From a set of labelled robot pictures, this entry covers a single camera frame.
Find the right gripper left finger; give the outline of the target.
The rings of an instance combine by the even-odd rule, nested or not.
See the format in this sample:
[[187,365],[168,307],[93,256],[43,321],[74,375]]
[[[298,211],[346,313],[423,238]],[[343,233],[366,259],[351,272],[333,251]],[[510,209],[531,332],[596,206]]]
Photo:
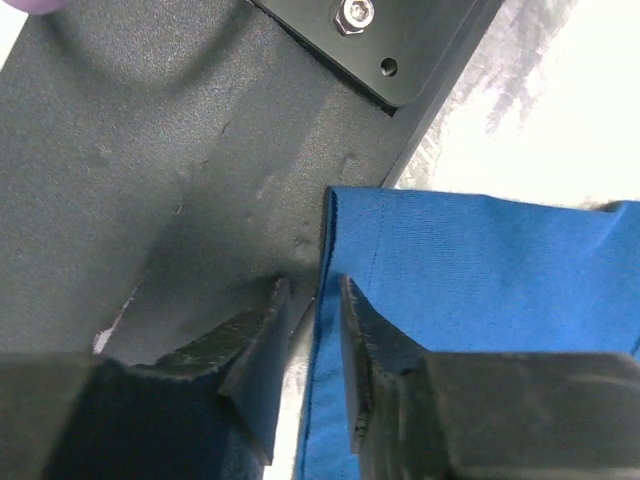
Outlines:
[[150,365],[1,358],[5,479],[258,479],[274,457],[290,285]]

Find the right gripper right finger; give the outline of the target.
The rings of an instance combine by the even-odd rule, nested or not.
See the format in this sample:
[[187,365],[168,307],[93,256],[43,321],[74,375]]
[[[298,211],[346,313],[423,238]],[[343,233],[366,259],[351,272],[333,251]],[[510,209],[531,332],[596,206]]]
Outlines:
[[604,353],[435,353],[341,280],[363,479],[635,479],[639,366]]

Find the blue printed t-shirt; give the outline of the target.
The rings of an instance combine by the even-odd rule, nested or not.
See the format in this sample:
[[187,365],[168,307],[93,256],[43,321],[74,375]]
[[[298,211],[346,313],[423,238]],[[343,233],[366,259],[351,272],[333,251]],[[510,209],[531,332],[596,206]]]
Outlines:
[[333,187],[296,475],[354,479],[340,281],[436,351],[639,352],[639,206]]

